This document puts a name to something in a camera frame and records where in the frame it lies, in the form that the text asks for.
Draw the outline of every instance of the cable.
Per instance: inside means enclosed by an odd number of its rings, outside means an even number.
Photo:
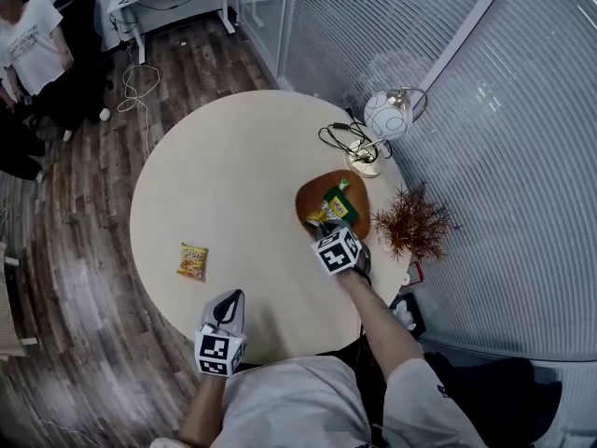
[[[148,96],[148,94],[150,94],[160,84],[160,70],[153,66],[149,66],[148,64],[134,64],[131,50],[132,46],[129,46],[129,60],[131,61],[131,65],[122,74],[122,82],[124,83],[124,101],[120,102],[116,110],[119,113],[126,113],[127,111],[131,111],[134,107],[136,107],[137,104],[146,109],[146,148],[148,156],[151,152],[149,151],[149,108],[141,101],[141,98]],[[156,81],[153,86],[143,94],[138,94],[137,89],[129,84],[132,78],[132,70],[135,68],[148,68],[158,74],[158,81]],[[134,94],[129,94],[128,90],[134,91]]]
[[[348,116],[351,117],[351,119],[353,120],[354,124],[358,127],[359,123],[356,118],[354,117],[353,114],[353,110],[350,107],[347,107],[344,109],[344,111],[346,111],[346,113],[348,114]],[[392,145],[390,144],[389,141],[383,141],[383,143],[385,144],[386,149],[388,150],[388,155],[385,157],[387,160],[389,160],[390,158],[392,158],[392,155],[394,154],[394,149],[392,148]]]
[[[137,17],[137,14],[134,12],[134,10],[131,8],[131,12],[132,15],[134,15],[134,21],[123,21],[123,20],[119,20],[117,19],[114,15],[110,15],[110,23],[112,23],[112,26],[114,27],[114,30],[116,30],[116,33],[118,35],[118,40],[120,40],[120,43],[123,43],[122,38],[120,37],[120,32],[122,32],[123,35],[128,35],[131,34],[135,28],[137,28],[137,25],[139,24],[139,18]],[[122,30],[122,25],[134,25],[131,30],[127,30],[126,32]]]
[[[57,423],[50,422],[50,421],[48,421],[48,420],[39,420],[39,422],[40,422],[40,423],[48,423],[48,424],[50,424],[50,425],[54,425],[55,427],[58,427],[59,429],[66,430],[66,431],[68,431],[68,432],[70,432],[70,433],[77,433],[77,434],[81,435],[83,438],[87,439],[87,441],[88,441],[89,443],[91,443],[91,444],[94,444],[95,446],[97,446],[97,448],[102,448],[102,447],[101,447],[99,444],[97,444],[95,441],[93,441],[93,440],[92,440],[90,437],[88,437],[88,436],[87,436],[85,433],[83,433],[83,432],[81,432],[81,431],[78,431],[78,430],[76,430],[76,429],[69,429],[69,428],[66,428],[66,427],[61,427],[61,426],[60,426],[60,425],[58,425]]]
[[[353,122],[351,124],[345,123],[332,123],[328,124],[325,128],[320,128],[318,136],[324,143],[328,146],[334,147],[335,149],[339,149],[344,151],[346,154],[351,156],[351,159],[358,162],[364,162],[367,164],[372,164],[375,160],[378,159],[380,155],[380,151],[377,149],[377,146],[371,147],[371,149],[365,149],[367,154],[359,154],[361,153],[362,149],[360,149],[363,144],[359,145],[357,149],[351,149],[346,144],[342,143],[340,139],[336,137],[332,130],[341,130],[341,131],[348,131],[352,133],[357,138],[361,139],[363,143],[372,143],[371,139],[361,130],[361,123],[356,121],[353,118]],[[327,132],[327,137],[324,138],[322,136],[323,132]]]
[[[155,8],[155,7],[150,7],[149,5],[143,5],[143,4],[137,4],[139,7],[143,7],[143,8],[149,8],[150,10],[157,10],[157,11],[166,11],[166,10],[173,10],[175,8],[179,8],[182,5],[186,5],[188,2],[190,2],[192,0],[187,0],[186,2],[183,2],[182,4],[177,4],[177,5],[173,5],[172,7],[168,7],[168,8]]]

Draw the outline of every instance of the white t-shirt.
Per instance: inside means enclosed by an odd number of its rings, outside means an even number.
[[[2,65],[14,66],[32,96],[64,73],[60,52],[50,36],[61,20],[62,15],[49,0],[30,0],[16,25],[2,22]]]
[[[391,448],[484,447],[458,405],[422,359],[390,376],[383,437]],[[212,448],[371,446],[354,372],[335,357],[303,357],[239,373],[226,384],[225,416]],[[155,440],[151,448],[185,447]]]

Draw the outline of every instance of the brown dish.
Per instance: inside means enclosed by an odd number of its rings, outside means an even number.
[[[305,226],[303,222],[310,213],[317,211],[321,207],[326,193],[334,186],[338,186],[343,177],[348,179],[350,183],[350,186],[344,190],[344,195],[359,214],[359,217],[353,221],[351,227],[359,239],[365,239],[368,236],[369,229],[371,228],[371,218],[367,188],[363,179],[348,169],[340,169],[332,173],[320,175],[298,190],[295,199],[298,220],[313,236],[315,235],[315,227],[310,228]]]

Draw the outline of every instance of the snack bag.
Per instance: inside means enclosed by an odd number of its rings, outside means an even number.
[[[207,260],[207,249],[193,247],[182,243],[182,262],[177,272],[196,280],[205,280],[205,262]]]
[[[330,189],[324,196],[319,210],[307,216],[307,223],[317,227],[328,220],[342,219],[350,224],[359,217],[356,209],[342,193],[349,184],[346,179],[342,178],[339,186]]]

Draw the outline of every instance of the desk leg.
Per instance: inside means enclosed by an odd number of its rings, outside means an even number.
[[[222,20],[222,23],[224,23],[229,35],[236,33],[236,30],[234,30],[234,27],[228,20],[228,0],[222,0],[222,9],[217,11],[217,15]]]
[[[128,7],[122,9],[122,13],[124,13],[125,21],[135,21],[134,13]],[[134,41],[137,42],[137,47],[139,47],[139,64],[146,63],[146,38],[144,35],[141,35],[139,32],[139,22],[134,25],[132,29],[132,34],[134,35]]]

